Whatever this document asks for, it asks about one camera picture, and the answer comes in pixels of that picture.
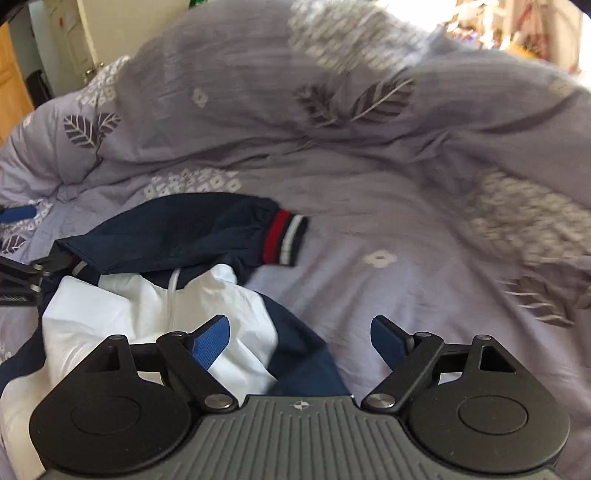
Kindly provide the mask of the navy white track jacket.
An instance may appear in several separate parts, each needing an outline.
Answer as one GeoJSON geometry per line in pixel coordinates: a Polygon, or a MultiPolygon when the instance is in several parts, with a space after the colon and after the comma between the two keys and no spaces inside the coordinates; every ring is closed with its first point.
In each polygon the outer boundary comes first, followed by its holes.
{"type": "Polygon", "coordinates": [[[151,344],[225,316],[229,344],[209,373],[238,401],[346,394],[325,341],[247,286],[263,266],[293,268],[307,233],[308,218],[276,201],[191,193],[150,200],[56,240],[50,253],[74,254],[74,264],[43,281],[36,307],[1,306],[3,319],[33,323],[22,345],[3,349],[1,363],[1,448],[14,475],[43,472],[29,434],[34,409],[113,335],[151,344]]]}

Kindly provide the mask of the wooden wardrobe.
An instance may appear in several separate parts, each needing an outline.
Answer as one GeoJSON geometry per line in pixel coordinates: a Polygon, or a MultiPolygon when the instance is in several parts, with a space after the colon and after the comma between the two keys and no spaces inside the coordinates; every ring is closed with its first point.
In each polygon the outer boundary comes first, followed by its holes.
{"type": "Polygon", "coordinates": [[[22,79],[10,29],[0,29],[0,143],[4,145],[13,128],[34,111],[22,79]]]}

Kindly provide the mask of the white door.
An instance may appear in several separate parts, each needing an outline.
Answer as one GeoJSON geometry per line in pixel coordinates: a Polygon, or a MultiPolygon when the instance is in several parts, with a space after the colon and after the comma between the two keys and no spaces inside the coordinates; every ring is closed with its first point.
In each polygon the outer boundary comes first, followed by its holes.
{"type": "Polygon", "coordinates": [[[65,91],[80,90],[95,77],[102,63],[97,63],[91,53],[78,2],[55,0],[45,4],[65,91]]]}

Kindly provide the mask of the purple floral duvet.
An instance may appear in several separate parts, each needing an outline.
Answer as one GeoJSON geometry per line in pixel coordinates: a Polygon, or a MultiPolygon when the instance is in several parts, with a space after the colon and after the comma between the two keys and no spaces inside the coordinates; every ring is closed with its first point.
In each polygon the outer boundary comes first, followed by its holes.
{"type": "Polygon", "coordinates": [[[249,278],[363,397],[383,315],[495,337],[568,410],[590,475],[590,94],[560,70],[401,23],[374,1],[213,1],[1,149],[1,255],[28,264],[150,200],[231,193],[308,218],[249,278]]]}

